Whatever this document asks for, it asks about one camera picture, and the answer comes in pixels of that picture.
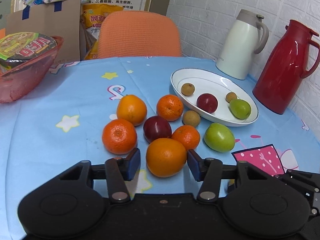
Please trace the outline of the red plum in plate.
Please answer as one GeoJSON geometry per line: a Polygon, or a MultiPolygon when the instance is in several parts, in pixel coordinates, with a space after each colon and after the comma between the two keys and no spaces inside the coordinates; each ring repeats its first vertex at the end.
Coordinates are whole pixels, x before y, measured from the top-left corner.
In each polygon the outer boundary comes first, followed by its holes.
{"type": "Polygon", "coordinates": [[[214,113],[218,107],[218,100],[210,93],[203,93],[197,98],[196,105],[207,113],[214,113]]]}

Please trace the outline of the white oval plate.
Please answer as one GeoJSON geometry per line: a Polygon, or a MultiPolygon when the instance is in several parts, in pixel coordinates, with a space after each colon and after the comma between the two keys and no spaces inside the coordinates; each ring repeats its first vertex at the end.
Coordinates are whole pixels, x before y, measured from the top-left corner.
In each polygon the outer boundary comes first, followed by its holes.
{"type": "Polygon", "coordinates": [[[183,104],[211,122],[229,127],[241,127],[254,123],[259,117],[259,110],[254,100],[236,83],[214,72],[196,68],[182,68],[171,74],[170,81],[174,92],[183,104]],[[183,95],[181,92],[185,83],[191,83],[195,87],[191,96],[183,95]],[[251,114],[245,120],[236,118],[229,110],[228,102],[225,100],[225,96],[229,92],[234,92],[239,99],[250,104],[251,114]],[[212,94],[217,98],[217,110],[214,113],[208,113],[197,107],[197,98],[204,93],[212,94]]]}

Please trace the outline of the large orange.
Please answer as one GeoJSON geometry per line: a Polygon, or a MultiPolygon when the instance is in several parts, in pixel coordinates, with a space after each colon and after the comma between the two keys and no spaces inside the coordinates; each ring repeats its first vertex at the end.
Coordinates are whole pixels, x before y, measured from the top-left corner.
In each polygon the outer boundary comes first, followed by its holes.
{"type": "Polygon", "coordinates": [[[146,151],[146,165],[157,177],[176,175],[187,161],[187,150],[176,140],[159,138],[149,144],[146,151]]]}

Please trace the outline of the brown longan on table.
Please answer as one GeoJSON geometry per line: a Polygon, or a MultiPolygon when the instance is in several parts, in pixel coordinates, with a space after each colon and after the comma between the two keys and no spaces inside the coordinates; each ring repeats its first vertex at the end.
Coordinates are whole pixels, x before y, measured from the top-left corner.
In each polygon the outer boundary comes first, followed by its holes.
{"type": "Polygon", "coordinates": [[[197,127],[201,122],[201,117],[195,111],[186,111],[182,116],[182,122],[184,125],[197,127]]]}

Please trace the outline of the brown cardboard box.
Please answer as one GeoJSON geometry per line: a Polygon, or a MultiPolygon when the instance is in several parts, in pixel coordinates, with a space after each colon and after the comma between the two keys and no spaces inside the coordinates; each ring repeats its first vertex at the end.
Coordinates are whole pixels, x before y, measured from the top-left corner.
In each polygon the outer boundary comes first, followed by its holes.
{"type": "Polygon", "coordinates": [[[86,54],[85,30],[80,24],[81,0],[65,0],[25,7],[9,14],[5,33],[34,32],[60,36],[63,45],[55,64],[81,61],[86,54]]]}

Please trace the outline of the orange chair backrest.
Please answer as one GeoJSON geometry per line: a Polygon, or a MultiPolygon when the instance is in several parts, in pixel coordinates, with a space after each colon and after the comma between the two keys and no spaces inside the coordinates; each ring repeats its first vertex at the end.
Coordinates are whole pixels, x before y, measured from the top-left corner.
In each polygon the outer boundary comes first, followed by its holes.
{"type": "Polygon", "coordinates": [[[168,17],[147,11],[118,11],[103,21],[98,58],[129,56],[181,57],[180,33],[168,17]]]}

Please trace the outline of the longan in plate back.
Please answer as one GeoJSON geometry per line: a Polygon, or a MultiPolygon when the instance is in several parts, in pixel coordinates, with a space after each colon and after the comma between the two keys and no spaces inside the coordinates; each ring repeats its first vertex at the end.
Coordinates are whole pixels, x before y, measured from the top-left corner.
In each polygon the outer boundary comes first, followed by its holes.
{"type": "Polygon", "coordinates": [[[195,92],[195,87],[192,83],[185,83],[181,87],[181,93],[185,96],[192,96],[195,92]]]}

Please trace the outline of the white thermos jug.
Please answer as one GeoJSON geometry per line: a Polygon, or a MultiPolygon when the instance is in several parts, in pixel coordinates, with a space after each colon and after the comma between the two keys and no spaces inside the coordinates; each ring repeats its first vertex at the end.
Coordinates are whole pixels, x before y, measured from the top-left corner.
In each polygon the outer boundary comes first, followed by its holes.
{"type": "Polygon", "coordinates": [[[255,55],[261,53],[269,37],[264,16],[240,10],[231,27],[216,66],[230,77],[244,80],[255,55]]]}

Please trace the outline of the large green jujube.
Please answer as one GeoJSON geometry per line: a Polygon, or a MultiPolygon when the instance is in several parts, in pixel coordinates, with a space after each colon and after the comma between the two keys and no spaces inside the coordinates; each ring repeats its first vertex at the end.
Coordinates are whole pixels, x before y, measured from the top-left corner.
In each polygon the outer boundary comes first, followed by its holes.
{"type": "Polygon", "coordinates": [[[220,153],[231,151],[235,146],[235,137],[225,125],[212,123],[204,134],[204,142],[212,150],[220,153]]]}

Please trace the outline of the red thermos jug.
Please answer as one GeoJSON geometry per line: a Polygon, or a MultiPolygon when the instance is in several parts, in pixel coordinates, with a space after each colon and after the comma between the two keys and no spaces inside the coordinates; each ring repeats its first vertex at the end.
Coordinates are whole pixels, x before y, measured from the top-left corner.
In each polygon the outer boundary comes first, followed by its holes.
{"type": "Polygon", "coordinates": [[[309,46],[319,49],[312,40],[319,34],[304,24],[290,20],[284,36],[270,54],[265,67],[253,88],[253,95],[266,108],[283,114],[290,104],[302,80],[309,77],[319,65],[319,56],[307,70],[309,46]]]}

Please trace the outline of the longan in plate right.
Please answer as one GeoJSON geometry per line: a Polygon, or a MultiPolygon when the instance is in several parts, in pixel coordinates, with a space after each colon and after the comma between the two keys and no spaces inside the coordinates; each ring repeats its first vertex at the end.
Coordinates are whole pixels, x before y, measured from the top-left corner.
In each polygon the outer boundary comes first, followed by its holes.
{"type": "Polygon", "coordinates": [[[234,93],[234,92],[229,92],[229,93],[227,93],[226,94],[226,96],[225,96],[225,100],[228,102],[228,103],[230,103],[232,100],[235,100],[235,99],[237,99],[238,97],[237,97],[237,95],[234,93]]]}

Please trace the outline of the dark red plum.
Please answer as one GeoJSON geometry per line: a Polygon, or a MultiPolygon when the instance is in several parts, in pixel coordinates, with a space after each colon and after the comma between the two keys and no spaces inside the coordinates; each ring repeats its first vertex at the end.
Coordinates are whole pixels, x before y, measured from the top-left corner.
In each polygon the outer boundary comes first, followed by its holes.
{"type": "Polygon", "coordinates": [[[172,135],[169,122],[157,115],[148,118],[144,122],[143,132],[149,143],[159,138],[171,138],[172,135]]]}

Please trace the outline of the small front mandarin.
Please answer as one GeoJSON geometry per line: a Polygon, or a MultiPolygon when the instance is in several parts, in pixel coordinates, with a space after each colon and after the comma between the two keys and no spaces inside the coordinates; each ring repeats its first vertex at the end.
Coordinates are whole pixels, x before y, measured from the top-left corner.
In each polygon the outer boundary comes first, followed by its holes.
{"type": "Polygon", "coordinates": [[[179,141],[186,150],[194,150],[199,145],[201,137],[195,127],[183,125],[174,131],[171,139],[179,141]]]}

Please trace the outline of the yellow snack bag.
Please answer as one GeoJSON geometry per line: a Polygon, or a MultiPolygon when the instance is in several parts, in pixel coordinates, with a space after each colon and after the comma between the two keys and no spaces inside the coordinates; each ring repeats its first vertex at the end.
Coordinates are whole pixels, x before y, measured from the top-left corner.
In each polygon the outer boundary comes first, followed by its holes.
{"type": "Polygon", "coordinates": [[[80,22],[85,29],[86,55],[84,60],[98,57],[98,39],[104,19],[111,13],[123,11],[123,7],[106,3],[87,3],[82,6],[80,22]]]}

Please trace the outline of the longan in plate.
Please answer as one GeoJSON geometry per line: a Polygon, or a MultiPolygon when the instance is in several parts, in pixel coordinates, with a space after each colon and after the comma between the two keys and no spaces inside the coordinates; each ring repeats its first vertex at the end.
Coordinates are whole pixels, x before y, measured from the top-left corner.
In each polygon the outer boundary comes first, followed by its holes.
{"type": "Polygon", "coordinates": [[[225,96],[225,100],[228,102],[228,103],[230,103],[232,100],[235,100],[235,99],[237,99],[238,97],[237,97],[237,95],[234,93],[234,92],[229,92],[229,93],[227,93],[226,94],[226,96],[225,96]]]}
{"type": "Polygon", "coordinates": [[[195,92],[195,87],[192,83],[185,83],[181,87],[181,93],[185,96],[192,96],[195,92]]]}

